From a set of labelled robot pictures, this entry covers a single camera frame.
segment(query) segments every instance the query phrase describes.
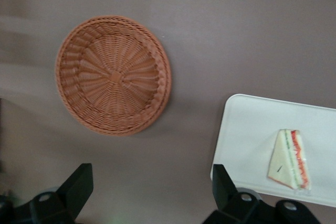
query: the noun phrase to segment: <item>white tray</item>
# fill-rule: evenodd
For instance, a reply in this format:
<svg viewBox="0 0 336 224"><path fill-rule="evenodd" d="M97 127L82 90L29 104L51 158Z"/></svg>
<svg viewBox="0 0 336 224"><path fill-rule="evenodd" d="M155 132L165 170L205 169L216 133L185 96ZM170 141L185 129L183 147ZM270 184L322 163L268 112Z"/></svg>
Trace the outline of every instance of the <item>white tray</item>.
<svg viewBox="0 0 336 224"><path fill-rule="evenodd" d="M300 130L310 191L295 191L267 178L279 129ZM336 207L336 110L233 95L225 104L213 164L223 164L236 187Z"/></svg>

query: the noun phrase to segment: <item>round woven basket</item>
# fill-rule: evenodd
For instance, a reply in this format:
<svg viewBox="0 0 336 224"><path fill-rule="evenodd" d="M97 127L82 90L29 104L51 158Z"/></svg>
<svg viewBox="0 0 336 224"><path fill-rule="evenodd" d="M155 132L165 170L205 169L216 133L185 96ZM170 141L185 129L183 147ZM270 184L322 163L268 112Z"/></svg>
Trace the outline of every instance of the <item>round woven basket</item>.
<svg viewBox="0 0 336 224"><path fill-rule="evenodd" d="M94 17L63 42L56 61L60 96L89 129L125 136L151 125L171 90L171 71L158 39L121 16Z"/></svg>

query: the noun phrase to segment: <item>basket rim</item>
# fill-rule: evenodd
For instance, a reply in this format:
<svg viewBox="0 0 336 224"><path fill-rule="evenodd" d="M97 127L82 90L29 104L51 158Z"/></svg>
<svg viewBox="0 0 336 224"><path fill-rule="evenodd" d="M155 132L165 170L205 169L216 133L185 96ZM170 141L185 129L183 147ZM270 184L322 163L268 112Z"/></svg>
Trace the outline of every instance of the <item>basket rim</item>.
<svg viewBox="0 0 336 224"><path fill-rule="evenodd" d="M165 86L164 86L164 94L162 95L162 99L160 100L159 107L154 111L154 113L150 116L150 118L146 121L143 121L141 124L137 125L136 127L131 127L127 130L120 130L120 131L112 131L112 130L106 130L101 129L99 127L96 127L88 122L86 122L82 117L80 117L72 108L72 106L69 104L66 95L64 93L63 86L61 85L61 77L60 77L60 70L61 70L61 62L62 62L62 56L64 55L64 52L67 48L67 46L71 43L72 39L76 36L77 33L79 33L82 29L84 29L87 26L90 26L92 24L101 23L101 22L112 22L112 23L120 23L123 25L128 25L130 28L135 29L136 32L139 32L141 34L146 35L146 39L149 39L152 41L156 48L158 49L158 52L160 54L160 59L164 62L164 72L165 72ZM172 77L171 77L171 68L170 68L170 62L168 60L168 57L163 49L163 46L161 45L160 41L157 39L157 37L150 32L146 27L139 24L135 20L132 20L130 18L124 17L124 16L114 16L114 15L103 15L103 16L95 16L90 19L85 20L75 28L73 28L70 33L65 37L63 40L58 53L57 53L57 59L56 59L56 65L55 65L55 73L56 73L56 84L57 84L57 90L59 95L61 96L61 99L66 106L67 110L70 112L70 114L77 119L81 124L86 126L92 131L98 132L100 134L104 135L114 135L114 136L127 136L132 135L135 133L138 133L145 128L149 127L163 112L164 108L166 107L170 93L171 93L171 85L172 85Z"/></svg>

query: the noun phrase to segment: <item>metal screw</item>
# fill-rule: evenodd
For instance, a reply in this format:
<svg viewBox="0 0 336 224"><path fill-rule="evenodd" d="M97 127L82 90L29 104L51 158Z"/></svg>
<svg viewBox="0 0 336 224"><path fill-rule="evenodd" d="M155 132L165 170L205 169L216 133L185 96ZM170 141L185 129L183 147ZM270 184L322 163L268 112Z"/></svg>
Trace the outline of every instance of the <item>metal screw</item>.
<svg viewBox="0 0 336 224"><path fill-rule="evenodd" d="M50 194L43 194L38 201L42 202L42 201L46 201L47 199L50 198Z"/></svg>
<svg viewBox="0 0 336 224"><path fill-rule="evenodd" d="M296 211L296 210L297 210L296 206L295 206L292 202L285 202L285 203L284 203L284 206L285 206L288 210L291 210L291 211Z"/></svg>
<svg viewBox="0 0 336 224"><path fill-rule="evenodd" d="M248 194L242 194L242 195L241 195L241 199L242 199L243 201L252 201L251 196L249 196Z"/></svg>

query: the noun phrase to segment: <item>bread slice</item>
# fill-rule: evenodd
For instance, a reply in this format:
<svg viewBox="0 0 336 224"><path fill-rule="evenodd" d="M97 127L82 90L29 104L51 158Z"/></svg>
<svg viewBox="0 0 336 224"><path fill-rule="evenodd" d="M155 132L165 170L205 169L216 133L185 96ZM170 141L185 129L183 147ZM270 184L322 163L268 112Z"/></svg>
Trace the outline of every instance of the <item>bread slice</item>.
<svg viewBox="0 0 336 224"><path fill-rule="evenodd" d="M268 177L292 189L310 190L300 131L285 129L278 132Z"/></svg>

